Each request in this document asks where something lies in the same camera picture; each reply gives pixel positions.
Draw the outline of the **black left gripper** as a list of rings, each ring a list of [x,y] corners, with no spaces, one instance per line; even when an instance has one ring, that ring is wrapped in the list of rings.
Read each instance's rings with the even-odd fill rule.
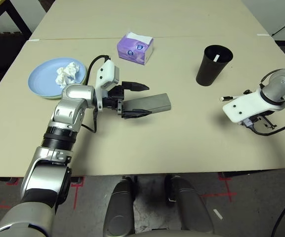
[[[124,90],[145,91],[149,90],[149,87],[137,82],[123,81],[122,86],[117,85],[113,87],[107,92],[107,96],[103,97],[103,108],[115,110],[118,115],[122,116],[123,119],[141,118],[148,116],[152,113],[152,111],[144,109],[122,110]]]

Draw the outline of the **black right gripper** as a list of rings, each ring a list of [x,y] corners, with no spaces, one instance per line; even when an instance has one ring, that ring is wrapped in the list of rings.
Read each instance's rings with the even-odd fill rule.
[[[248,95],[248,94],[251,94],[252,91],[250,91],[249,89],[245,90],[243,92],[244,95]],[[265,112],[262,112],[260,114],[256,114],[254,116],[252,116],[252,121],[259,121],[259,120],[264,120],[264,125],[268,128],[268,129],[275,129],[277,127],[276,124],[273,124],[268,118],[267,116],[273,114],[274,111],[265,111]]]

